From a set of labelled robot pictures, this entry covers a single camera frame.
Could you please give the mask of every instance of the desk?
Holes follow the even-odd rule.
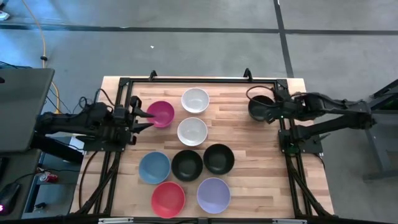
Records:
[[[120,77],[104,77],[102,89],[115,101]],[[305,91],[303,79],[288,79],[290,93]],[[197,204],[196,191],[199,184],[215,175],[203,169],[201,176],[193,182],[181,182],[173,174],[167,179],[180,184],[186,195],[186,203],[179,217],[218,217],[218,218],[290,218],[294,216],[292,199],[287,178],[285,157],[280,152],[277,132],[279,122],[272,124],[253,121],[247,111],[246,90],[255,84],[244,83],[134,83],[132,94],[142,100],[142,109],[159,100],[169,101],[175,108],[175,119],[166,129],[148,128],[137,136],[137,144],[128,146],[122,154],[112,216],[156,217],[150,207],[150,198],[156,185],[143,183],[139,178],[138,165],[142,157],[150,151],[162,151],[170,160],[183,149],[196,150],[201,156],[205,149],[214,143],[229,146],[235,155],[235,165],[231,172],[219,176],[231,189],[231,203],[221,214],[207,214]],[[203,114],[190,114],[181,105],[180,98],[185,90],[199,87],[210,95],[210,105]],[[251,96],[258,94],[273,97],[272,93],[258,88]],[[106,103],[101,95],[100,100]],[[197,147],[184,146],[177,137],[177,126],[185,118],[195,116],[208,126],[207,140]],[[81,171],[90,155],[85,156]],[[104,153],[99,152],[88,167],[83,184],[82,199],[85,202],[97,187]],[[325,171],[319,158],[311,154],[302,156],[307,185],[324,208],[333,213]],[[71,212],[78,210],[78,188],[72,203]],[[104,191],[104,205],[108,190]],[[298,190],[304,211],[301,190]]]

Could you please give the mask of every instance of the purple bowl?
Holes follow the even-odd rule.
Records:
[[[205,212],[218,214],[228,207],[231,201],[231,192],[223,180],[211,177],[199,185],[197,200]]]
[[[166,101],[156,101],[148,107],[147,113],[153,114],[154,118],[148,118],[156,128],[165,128],[174,119],[174,108]]]

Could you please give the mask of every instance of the red can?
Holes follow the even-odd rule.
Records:
[[[58,175],[52,174],[50,172],[44,172],[44,174],[42,174],[39,179],[42,182],[56,183],[58,182]]]

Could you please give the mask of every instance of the blue bowl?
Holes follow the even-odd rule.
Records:
[[[161,152],[146,154],[139,163],[139,177],[148,184],[159,184],[170,175],[170,160]]]

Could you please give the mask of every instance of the black bowl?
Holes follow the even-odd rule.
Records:
[[[269,98],[268,96],[263,96],[263,95],[258,95],[253,97],[254,100],[257,100],[258,102],[267,104],[267,105],[273,105],[274,101]],[[250,101],[249,102],[249,114],[250,117],[255,119],[256,121],[265,121],[265,114],[268,108],[262,104],[259,104],[255,101]]]
[[[182,150],[172,161],[174,176],[181,181],[193,181],[203,170],[203,162],[198,153],[192,150]]]
[[[232,150],[223,144],[214,144],[208,147],[203,155],[206,168],[214,174],[228,173],[235,163]]]

